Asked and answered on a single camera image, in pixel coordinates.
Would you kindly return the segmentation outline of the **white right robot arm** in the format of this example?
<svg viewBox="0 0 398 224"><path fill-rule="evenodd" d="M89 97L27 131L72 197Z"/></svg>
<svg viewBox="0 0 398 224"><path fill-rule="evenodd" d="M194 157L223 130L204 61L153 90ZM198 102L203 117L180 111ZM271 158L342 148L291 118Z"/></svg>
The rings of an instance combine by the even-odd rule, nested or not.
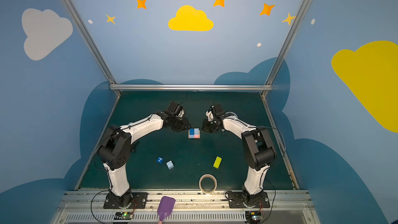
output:
<svg viewBox="0 0 398 224"><path fill-rule="evenodd" d="M268 169L278 156L269 128L250 125L235 114L225 112L220 104L213 104L206 112L202 131L216 133L218 130L229 131L242 141L248 174L242 192L238 194L238 200L242 203L236 205L255 207L267 199L263 192L264 180Z"/></svg>

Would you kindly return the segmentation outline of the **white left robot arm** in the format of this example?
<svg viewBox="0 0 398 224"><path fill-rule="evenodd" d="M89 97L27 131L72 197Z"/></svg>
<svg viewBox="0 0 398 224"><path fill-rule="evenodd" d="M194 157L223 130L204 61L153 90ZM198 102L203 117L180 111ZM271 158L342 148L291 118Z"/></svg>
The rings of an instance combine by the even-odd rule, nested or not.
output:
<svg viewBox="0 0 398 224"><path fill-rule="evenodd" d="M126 174L126 164L139 139L161 129L181 132L191 128L184 116L183 106L170 102L164 111L126 125L112 125L106 129L105 138L96 154L101 159L109 181L104 209L145 208L147 194L138 196L131 191Z"/></svg>

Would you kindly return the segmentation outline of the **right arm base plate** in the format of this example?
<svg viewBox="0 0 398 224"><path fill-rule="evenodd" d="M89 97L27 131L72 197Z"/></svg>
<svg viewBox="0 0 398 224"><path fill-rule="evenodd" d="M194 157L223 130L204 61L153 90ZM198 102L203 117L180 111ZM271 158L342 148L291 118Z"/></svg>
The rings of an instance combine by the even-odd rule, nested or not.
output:
<svg viewBox="0 0 398 224"><path fill-rule="evenodd" d="M248 195L245 192L227 193L229 208L270 208L271 204L266 192L260 192L255 195Z"/></svg>

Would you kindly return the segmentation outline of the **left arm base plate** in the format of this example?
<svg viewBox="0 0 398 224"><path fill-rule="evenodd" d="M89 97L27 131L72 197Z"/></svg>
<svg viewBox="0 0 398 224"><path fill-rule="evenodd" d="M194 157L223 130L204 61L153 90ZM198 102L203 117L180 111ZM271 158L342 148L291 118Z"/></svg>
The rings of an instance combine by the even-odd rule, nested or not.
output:
<svg viewBox="0 0 398 224"><path fill-rule="evenodd" d="M147 202L147 193L132 193L127 191L122 196L109 192L106 196L104 209L144 209Z"/></svg>

